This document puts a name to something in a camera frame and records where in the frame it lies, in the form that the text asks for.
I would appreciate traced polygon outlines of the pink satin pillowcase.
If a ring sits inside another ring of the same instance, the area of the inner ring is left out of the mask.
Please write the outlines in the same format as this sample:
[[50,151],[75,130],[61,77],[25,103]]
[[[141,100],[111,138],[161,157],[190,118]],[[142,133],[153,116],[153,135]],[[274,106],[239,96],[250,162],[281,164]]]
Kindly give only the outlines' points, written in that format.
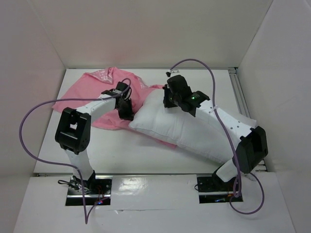
[[[131,100],[134,113],[136,113],[143,105],[148,95],[157,89],[162,90],[163,85],[154,84],[148,86],[145,82],[134,73],[118,69],[117,67],[109,67],[95,72],[86,72],[79,78],[62,96],[61,99],[95,99],[105,91],[116,87],[118,82],[125,78],[131,80]],[[72,109],[81,107],[89,100],[74,100],[74,101],[60,101],[55,103],[53,110],[61,113],[66,107]],[[130,121],[121,120],[117,110],[101,116],[96,120],[92,126],[103,130],[127,130],[133,131],[129,128]]]

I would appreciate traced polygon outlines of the white pillow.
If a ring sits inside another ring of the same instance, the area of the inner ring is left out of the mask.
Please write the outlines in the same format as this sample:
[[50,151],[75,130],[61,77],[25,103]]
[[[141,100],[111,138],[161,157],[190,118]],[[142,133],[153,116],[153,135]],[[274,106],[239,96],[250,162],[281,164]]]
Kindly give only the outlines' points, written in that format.
[[165,108],[163,98],[162,89],[152,91],[129,123],[130,129],[218,163],[233,157],[222,128],[217,130],[179,107]]

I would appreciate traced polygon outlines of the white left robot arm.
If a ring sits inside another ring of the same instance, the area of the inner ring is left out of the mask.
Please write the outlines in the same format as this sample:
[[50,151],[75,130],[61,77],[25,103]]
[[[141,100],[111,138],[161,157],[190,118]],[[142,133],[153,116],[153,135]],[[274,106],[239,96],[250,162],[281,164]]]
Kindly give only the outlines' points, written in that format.
[[90,143],[91,125],[104,114],[117,110],[121,120],[133,120],[130,84],[118,82],[114,89],[103,91],[100,96],[78,108],[66,107],[61,114],[55,140],[66,152],[74,170],[73,180],[84,193],[92,193],[96,174],[89,162],[87,147]]

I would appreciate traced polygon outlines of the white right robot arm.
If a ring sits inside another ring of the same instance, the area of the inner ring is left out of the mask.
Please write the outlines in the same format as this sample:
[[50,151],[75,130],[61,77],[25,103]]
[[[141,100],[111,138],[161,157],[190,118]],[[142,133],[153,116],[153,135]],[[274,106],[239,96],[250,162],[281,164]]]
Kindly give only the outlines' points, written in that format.
[[165,108],[178,107],[205,126],[231,139],[229,144],[236,156],[213,173],[212,185],[215,189],[224,190],[239,171],[249,174],[267,156],[266,132],[262,127],[242,123],[213,105],[209,96],[203,92],[193,92],[183,76],[170,77],[163,89]]

